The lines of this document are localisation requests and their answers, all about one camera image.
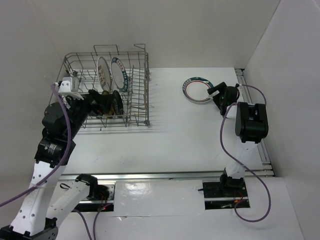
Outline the yellow patterned plate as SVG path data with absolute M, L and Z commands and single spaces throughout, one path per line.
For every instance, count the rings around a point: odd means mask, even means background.
M 109 95 L 110 93 L 107 90 L 103 90 L 101 94 L 102 95 Z M 109 112 L 105 113 L 105 115 L 107 116 L 108 119 L 113 118 L 113 115 L 114 115 L 113 105 L 111 105 Z

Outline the black round plate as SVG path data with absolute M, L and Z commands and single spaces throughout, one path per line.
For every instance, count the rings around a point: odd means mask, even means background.
M 119 119 L 121 119 L 123 118 L 123 115 L 124 115 L 124 105 L 123 105 L 121 95 L 117 90 L 114 90 L 112 95 L 113 95 L 112 106 L 113 106 L 114 114 Z

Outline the white plate teal red rim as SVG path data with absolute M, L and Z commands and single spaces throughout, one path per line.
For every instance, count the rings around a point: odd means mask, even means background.
M 191 102 L 196 104 L 204 104 L 211 100 L 208 89 L 214 85 L 207 79 L 202 77 L 191 77 L 182 85 L 182 93 Z

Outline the white plate red characters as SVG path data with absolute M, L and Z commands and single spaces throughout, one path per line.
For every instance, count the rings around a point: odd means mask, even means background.
M 96 73 L 100 86 L 103 91 L 109 91 L 111 88 L 111 74 L 106 59 L 100 56 L 96 64 Z

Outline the white plate teal lettered rim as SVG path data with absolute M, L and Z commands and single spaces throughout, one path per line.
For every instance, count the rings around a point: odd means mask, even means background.
M 111 59 L 110 71 L 117 89 L 120 92 L 126 93 L 129 89 L 129 78 L 124 64 L 118 57 Z

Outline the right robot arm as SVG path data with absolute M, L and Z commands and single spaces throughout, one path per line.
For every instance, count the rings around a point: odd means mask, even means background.
M 223 170 L 219 179 L 218 190 L 220 194 L 231 197 L 239 192 L 245 185 L 245 171 L 248 171 L 250 155 L 253 149 L 269 132 L 266 103 L 250 104 L 238 101 L 240 97 L 240 84 L 227 86 L 225 82 L 207 90 L 209 97 L 217 105 L 222 115 L 219 139 L 223 140 L 223 127 L 229 111 L 235 108 L 234 131 L 237 136 L 236 154 L 227 155 L 233 159 Z

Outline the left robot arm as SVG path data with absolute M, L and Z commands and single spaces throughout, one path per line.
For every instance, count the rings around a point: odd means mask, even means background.
M 54 240 L 59 226 L 84 199 L 106 203 L 109 189 L 89 174 L 76 177 L 64 195 L 51 203 L 53 193 L 76 144 L 74 137 L 88 116 L 110 112 L 113 95 L 89 90 L 83 99 L 68 95 L 50 104 L 42 119 L 32 179 L 23 203 L 10 225 L 0 229 L 2 240 Z

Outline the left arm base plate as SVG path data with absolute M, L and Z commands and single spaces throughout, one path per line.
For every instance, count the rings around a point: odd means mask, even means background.
M 94 182 L 74 181 L 60 183 L 66 190 L 62 196 L 73 210 L 79 212 L 112 212 L 114 210 L 114 185 L 103 185 Z

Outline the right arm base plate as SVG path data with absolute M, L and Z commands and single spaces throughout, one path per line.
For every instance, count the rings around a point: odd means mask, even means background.
M 219 182 L 203 182 L 198 190 L 203 193 L 205 210 L 250 208 L 250 201 L 246 186 L 240 190 L 222 191 Z

